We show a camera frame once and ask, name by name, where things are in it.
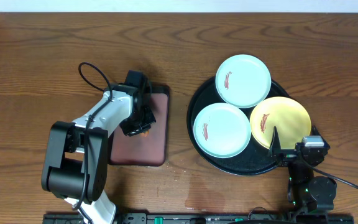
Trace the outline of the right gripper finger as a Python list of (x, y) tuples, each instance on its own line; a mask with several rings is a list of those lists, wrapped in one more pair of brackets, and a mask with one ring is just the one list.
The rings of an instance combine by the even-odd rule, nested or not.
[(311, 127), (311, 135), (312, 136), (321, 136), (320, 132), (318, 131), (318, 129), (315, 125), (312, 125), (312, 127)]
[(273, 127), (272, 140), (270, 143), (270, 150), (281, 150), (280, 138), (278, 135), (278, 129), (276, 126)]

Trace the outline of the green and orange sponge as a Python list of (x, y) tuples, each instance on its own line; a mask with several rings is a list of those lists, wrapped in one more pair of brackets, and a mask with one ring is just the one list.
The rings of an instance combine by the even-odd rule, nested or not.
[(149, 135), (149, 130), (143, 132), (141, 135), (142, 135), (142, 136), (148, 136), (148, 135)]

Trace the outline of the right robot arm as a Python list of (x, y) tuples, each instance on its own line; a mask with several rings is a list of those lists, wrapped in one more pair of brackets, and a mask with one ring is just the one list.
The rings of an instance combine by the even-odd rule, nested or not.
[(291, 223), (328, 223), (328, 212), (334, 209), (337, 183), (326, 176), (315, 176), (313, 169), (324, 161), (329, 144), (312, 127), (291, 149), (281, 147), (278, 129), (273, 129), (268, 155), (288, 168), (287, 198), (294, 206), (287, 213)]

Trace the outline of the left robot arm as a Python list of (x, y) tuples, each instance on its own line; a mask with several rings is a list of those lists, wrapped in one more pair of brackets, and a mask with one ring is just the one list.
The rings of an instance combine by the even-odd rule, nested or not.
[(104, 187), (116, 128), (133, 136), (152, 124), (151, 84), (140, 81), (108, 85), (101, 99), (73, 121), (50, 128), (41, 186), (79, 212), (83, 223), (113, 223), (116, 206)]

